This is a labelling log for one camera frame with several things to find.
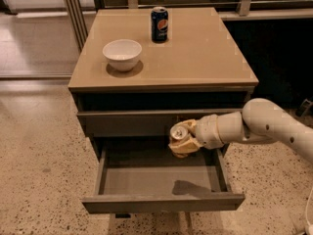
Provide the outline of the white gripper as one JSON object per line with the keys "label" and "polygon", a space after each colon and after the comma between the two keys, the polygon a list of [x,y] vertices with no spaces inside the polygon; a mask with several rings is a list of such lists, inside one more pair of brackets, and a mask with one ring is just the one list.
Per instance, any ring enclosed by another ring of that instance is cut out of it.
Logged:
{"label": "white gripper", "polygon": [[194,134],[196,130],[196,139],[200,143],[193,137],[189,137],[186,140],[171,139],[168,147],[173,155],[183,159],[198,151],[201,147],[205,147],[208,150],[223,147],[224,143],[219,136],[217,120],[217,115],[210,115],[202,117],[198,121],[187,119],[176,123],[175,125],[187,127],[189,134]]}

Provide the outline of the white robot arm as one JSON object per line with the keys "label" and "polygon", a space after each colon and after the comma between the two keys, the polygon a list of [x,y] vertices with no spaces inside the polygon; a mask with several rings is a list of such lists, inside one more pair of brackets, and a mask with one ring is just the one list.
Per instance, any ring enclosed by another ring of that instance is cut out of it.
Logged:
{"label": "white robot arm", "polygon": [[249,100],[240,112],[187,119],[170,129],[169,149],[186,158],[200,148],[226,144],[267,144],[280,141],[313,163],[313,129],[297,121],[273,102]]}

